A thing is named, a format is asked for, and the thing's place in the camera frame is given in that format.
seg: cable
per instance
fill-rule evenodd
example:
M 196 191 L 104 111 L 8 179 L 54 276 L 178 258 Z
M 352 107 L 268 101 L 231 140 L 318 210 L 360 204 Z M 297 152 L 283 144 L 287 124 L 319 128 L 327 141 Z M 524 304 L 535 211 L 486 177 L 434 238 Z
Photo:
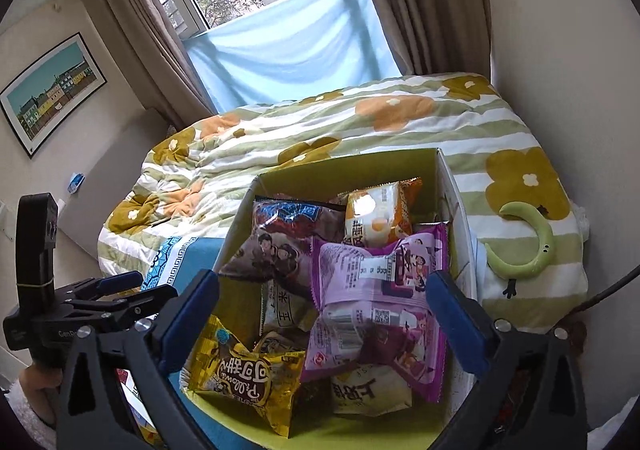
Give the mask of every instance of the cable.
M 611 286 L 607 287 L 607 289 L 605 289 L 604 291 L 601 291 L 597 295 L 591 297 L 588 300 L 585 300 L 580 305 L 577 305 L 576 307 L 571 309 L 571 311 L 569 311 L 564 316 L 564 318 L 575 315 L 576 313 L 580 313 L 582 311 L 587 311 L 587 309 L 590 309 L 596 304 L 599 304 L 600 302 L 602 302 L 607 297 L 613 295 L 617 291 L 620 291 L 623 287 L 625 287 L 629 282 L 635 279 L 638 275 L 640 275 L 640 265 L 633 268 L 626 276 L 621 278 L 615 284 L 612 284 Z

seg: green crescent moon toy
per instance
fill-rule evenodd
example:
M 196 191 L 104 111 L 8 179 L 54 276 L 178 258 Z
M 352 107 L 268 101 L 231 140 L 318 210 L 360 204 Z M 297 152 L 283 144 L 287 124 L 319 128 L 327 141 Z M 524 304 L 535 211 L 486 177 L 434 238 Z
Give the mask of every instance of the green crescent moon toy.
M 527 221 L 538 236 L 538 254 L 526 264 L 508 264 L 495 254 L 488 243 L 484 245 L 489 267 L 497 276 L 510 281 L 510 286 L 504 291 L 504 294 L 507 295 L 507 298 L 511 298 L 516 295 L 515 281 L 517 279 L 537 276 L 551 263 L 555 247 L 554 233 L 540 211 L 529 203 L 520 201 L 507 203 L 500 208 L 500 215 L 516 216 Z

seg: picture frame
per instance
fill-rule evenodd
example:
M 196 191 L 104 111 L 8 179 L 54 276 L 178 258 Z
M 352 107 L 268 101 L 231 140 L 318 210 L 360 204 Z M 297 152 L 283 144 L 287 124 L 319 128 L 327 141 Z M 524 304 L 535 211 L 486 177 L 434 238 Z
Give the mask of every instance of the picture frame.
M 106 83 L 78 32 L 49 49 L 0 93 L 0 107 L 29 158 Z

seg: light blue curtain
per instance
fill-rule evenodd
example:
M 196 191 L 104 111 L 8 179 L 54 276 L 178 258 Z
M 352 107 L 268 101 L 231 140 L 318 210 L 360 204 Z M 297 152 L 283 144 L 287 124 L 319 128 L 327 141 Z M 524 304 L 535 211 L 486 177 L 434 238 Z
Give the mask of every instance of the light blue curtain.
M 371 0 L 280 0 L 184 46 L 218 112 L 400 76 Z

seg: purple snack package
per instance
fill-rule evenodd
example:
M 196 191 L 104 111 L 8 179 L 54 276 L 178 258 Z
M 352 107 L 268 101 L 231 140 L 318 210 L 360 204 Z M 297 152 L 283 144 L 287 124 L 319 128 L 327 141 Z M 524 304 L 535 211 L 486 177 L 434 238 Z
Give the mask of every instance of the purple snack package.
M 429 311 L 424 282 L 446 270 L 444 224 L 386 248 L 359 248 L 315 239 L 312 292 L 321 311 L 311 330 L 301 380 L 358 364 L 393 367 L 425 400 L 440 399 L 446 341 Z

